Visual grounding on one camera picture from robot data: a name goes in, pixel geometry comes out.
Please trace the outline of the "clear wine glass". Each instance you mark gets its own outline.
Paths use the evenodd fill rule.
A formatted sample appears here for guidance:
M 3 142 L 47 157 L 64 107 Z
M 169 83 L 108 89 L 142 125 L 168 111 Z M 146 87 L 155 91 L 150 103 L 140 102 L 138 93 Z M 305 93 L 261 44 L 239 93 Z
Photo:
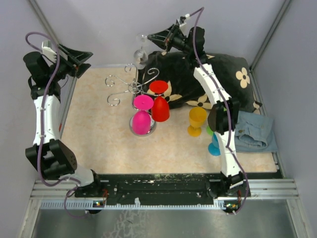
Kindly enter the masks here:
M 148 40 L 147 34 L 144 33 L 139 33 L 136 39 L 140 47 L 134 53 L 134 64 L 138 69 L 144 69 L 149 58 L 148 47 L 150 41 Z

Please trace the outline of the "red wine glass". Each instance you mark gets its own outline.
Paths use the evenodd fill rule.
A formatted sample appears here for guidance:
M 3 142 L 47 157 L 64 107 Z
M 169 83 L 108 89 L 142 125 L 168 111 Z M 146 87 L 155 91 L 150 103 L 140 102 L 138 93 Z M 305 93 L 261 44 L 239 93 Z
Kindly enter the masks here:
M 156 122 L 164 122 L 169 119 L 168 102 L 161 96 L 168 89 L 168 84 L 162 80 L 156 80 L 150 84 L 150 90 L 158 94 L 151 108 L 152 118 Z

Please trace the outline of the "orange wine glass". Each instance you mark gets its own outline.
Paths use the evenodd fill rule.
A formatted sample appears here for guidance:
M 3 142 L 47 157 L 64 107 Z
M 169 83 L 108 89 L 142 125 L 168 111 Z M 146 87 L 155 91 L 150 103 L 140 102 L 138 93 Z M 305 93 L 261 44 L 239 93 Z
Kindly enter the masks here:
M 204 108 L 194 107 L 189 111 L 189 123 L 187 132 L 192 137 L 200 136 L 202 126 L 207 118 L 207 112 Z

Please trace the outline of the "pink wine glass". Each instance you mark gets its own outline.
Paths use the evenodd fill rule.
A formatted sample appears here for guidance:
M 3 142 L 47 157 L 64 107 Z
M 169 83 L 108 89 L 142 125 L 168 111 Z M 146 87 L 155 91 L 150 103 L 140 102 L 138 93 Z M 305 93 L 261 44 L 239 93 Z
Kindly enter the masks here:
M 151 116 L 148 111 L 153 107 L 154 101 L 148 95 L 139 95 L 133 105 L 138 109 L 132 119 L 132 130 L 137 135 L 145 135 L 151 129 Z

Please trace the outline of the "green wine glass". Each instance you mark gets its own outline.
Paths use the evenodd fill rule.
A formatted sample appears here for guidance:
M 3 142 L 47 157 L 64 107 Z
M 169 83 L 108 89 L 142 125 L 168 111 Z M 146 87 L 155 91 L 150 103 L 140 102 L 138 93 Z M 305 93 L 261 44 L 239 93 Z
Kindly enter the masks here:
M 206 132 L 208 135 L 212 136 L 213 135 L 213 131 L 211 130 L 211 128 L 209 126 L 206 127 Z

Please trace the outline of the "blue wine glass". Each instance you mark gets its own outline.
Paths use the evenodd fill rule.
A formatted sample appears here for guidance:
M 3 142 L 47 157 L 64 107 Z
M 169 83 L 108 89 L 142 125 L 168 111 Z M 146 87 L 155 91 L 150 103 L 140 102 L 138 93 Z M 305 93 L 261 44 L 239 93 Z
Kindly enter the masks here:
M 212 136 L 212 142 L 208 146 L 208 151 L 213 156 L 220 156 L 219 143 L 215 134 Z

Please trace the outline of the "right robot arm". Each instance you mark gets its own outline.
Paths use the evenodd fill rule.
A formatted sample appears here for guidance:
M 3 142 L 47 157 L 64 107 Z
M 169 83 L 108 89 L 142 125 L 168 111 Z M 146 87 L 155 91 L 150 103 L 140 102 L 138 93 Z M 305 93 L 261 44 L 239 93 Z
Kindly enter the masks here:
M 173 24 L 161 32 L 148 35 L 148 40 L 165 52 L 176 48 L 185 54 L 194 78 L 212 105 L 208 124 L 217 137 L 221 158 L 220 186 L 215 194 L 233 196 L 244 183 L 244 171 L 237 160 L 234 142 L 239 101 L 224 90 L 216 77 L 204 51 L 204 35 L 204 29 L 195 26 L 185 36 L 181 27 Z

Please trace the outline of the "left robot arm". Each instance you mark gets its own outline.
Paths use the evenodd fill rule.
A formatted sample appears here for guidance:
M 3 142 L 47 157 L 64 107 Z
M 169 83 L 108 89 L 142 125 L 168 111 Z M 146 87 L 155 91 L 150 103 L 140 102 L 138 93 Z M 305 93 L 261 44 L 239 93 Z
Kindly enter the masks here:
M 42 43 L 41 52 L 30 52 L 23 57 L 31 73 L 28 84 L 36 109 L 36 132 L 32 147 L 25 150 L 26 158 L 45 182 L 74 181 L 85 187 L 91 196 L 99 196 L 103 184 L 95 180 L 95 173 L 77 164 L 75 154 L 61 141 L 60 80 L 67 76 L 80 78 L 91 66 L 86 61 L 92 52 L 73 50 L 59 45 L 56 53 L 48 41 Z

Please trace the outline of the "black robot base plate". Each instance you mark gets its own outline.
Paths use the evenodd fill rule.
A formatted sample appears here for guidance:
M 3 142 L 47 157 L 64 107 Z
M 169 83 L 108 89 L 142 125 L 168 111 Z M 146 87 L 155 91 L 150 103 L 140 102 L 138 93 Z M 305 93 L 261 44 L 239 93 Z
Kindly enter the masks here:
M 249 197 L 251 195 L 244 181 L 239 190 L 229 195 L 216 195 L 220 186 L 220 174 L 95 174 L 91 185 L 80 187 L 77 198 L 104 198 L 127 204 L 133 198 L 140 198 L 146 204 L 193 204 L 201 201 L 211 204 L 220 197 Z

